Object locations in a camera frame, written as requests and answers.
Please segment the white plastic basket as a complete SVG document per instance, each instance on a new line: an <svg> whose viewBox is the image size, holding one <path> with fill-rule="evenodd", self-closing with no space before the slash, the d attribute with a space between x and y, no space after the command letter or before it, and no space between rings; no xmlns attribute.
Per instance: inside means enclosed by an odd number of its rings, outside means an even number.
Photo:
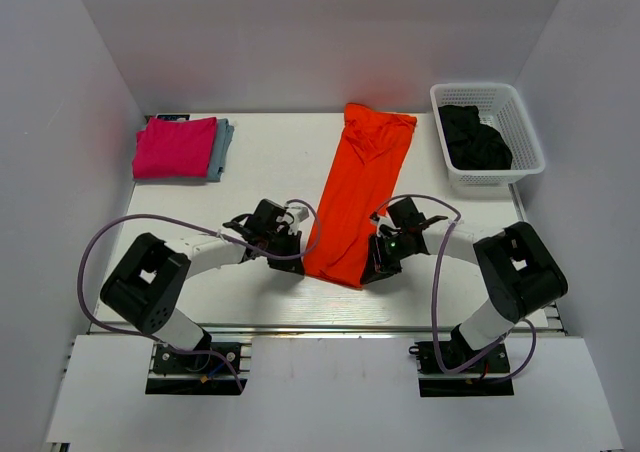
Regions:
<svg viewBox="0 0 640 452"><path fill-rule="evenodd" d="M436 84L430 99L451 183L502 186L544 170L537 135L513 86Z"/></svg>

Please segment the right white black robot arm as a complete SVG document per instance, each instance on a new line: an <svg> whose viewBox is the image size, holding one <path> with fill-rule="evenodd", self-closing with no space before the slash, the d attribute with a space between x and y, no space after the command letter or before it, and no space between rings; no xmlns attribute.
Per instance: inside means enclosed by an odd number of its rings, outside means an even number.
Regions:
<svg viewBox="0 0 640 452"><path fill-rule="evenodd" d="M445 374L472 371L484 363L519 323L568 291L559 265L527 222L504 228L466 224L454 206L448 215L427 217L415 205L416 194L386 200L370 216L375 231L368 239L368 255L360 281L384 280L402 270L402 261L417 255L435 257L431 292L431 325L438 325L438 296L446 258L479 268L486 301L451 332L449 350L456 366L449 366L432 333L436 362Z"/></svg>

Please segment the black t shirt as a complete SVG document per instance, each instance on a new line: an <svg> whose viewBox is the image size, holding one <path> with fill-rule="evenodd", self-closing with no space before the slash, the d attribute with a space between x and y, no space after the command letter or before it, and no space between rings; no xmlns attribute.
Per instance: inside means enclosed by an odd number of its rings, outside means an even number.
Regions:
<svg viewBox="0 0 640 452"><path fill-rule="evenodd" d="M513 155L500 133L481 122L477 106L438 108L452 165L460 170L509 170Z"/></svg>

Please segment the folded grey blue t shirt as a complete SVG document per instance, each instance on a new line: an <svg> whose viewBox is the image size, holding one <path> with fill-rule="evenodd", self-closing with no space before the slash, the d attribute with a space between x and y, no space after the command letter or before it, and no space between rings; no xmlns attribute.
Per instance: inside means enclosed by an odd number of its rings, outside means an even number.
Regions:
<svg viewBox="0 0 640 452"><path fill-rule="evenodd" d="M206 179L210 182L219 182L221 180L234 131L235 127L227 118L217 120L216 133L206 175Z"/></svg>

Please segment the folded pink t shirt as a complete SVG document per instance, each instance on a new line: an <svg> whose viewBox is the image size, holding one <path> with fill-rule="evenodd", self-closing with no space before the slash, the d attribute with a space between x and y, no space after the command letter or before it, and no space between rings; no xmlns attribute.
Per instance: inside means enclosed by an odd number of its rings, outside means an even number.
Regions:
<svg viewBox="0 0 640 452"><path fill-rule="evenodd" d="M136 133L135 180L204 178L216 137L217 119L167 121L153 117Z"/></svg>

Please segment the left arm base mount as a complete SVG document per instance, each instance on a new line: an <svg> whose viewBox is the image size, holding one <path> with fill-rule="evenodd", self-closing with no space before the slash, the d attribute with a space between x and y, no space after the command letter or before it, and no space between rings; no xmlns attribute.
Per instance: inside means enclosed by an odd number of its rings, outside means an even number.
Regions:
<svg viewBox="0 0 640 452"><path fill-rule="evenodd" d="M165 345L153 349L147 375L147 395L239 396L248 382L251 346L241 342L212 342L217 355L185 355Z"/></svg>

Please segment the dark blue label plate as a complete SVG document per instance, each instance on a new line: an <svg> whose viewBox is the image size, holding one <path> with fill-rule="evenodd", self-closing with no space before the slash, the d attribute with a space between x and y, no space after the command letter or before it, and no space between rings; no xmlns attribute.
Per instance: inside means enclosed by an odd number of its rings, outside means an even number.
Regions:
<svg viewBox="0 0 640 452"><path fill-rule="evenodd" d="M155 118L169 122L183 122L190 120L190 114L157 114Z"/></svg>

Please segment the orange t shirt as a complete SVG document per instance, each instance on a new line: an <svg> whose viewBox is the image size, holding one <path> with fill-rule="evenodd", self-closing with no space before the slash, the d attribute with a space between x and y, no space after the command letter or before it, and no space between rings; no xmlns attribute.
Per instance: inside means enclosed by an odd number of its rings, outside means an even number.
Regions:
<svg viewBox="0 0 640 452"><path fill-rule="evenodd" d="M391 197L410 148L417 119L349 103L344 129L317 208L305 274L352 288L361 286L370 215Z"/></svg>

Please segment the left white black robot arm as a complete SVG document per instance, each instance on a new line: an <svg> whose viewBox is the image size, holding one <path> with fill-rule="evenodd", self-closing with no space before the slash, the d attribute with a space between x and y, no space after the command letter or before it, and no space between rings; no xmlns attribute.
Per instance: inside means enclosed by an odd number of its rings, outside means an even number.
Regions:
<svg viewBox="0 0 640 452"><path fill-rule="evenodd" d="M195 236L169 242L143 233L105 280L100 300L138 334L176 350L188 370L202 370L211 359L211 335L177 308L185 282L259 257L273 269L302 275L299 226L314 215L298 201L282 206L263 199L254 212L222 224L234 237L202 227Z"/></svg>

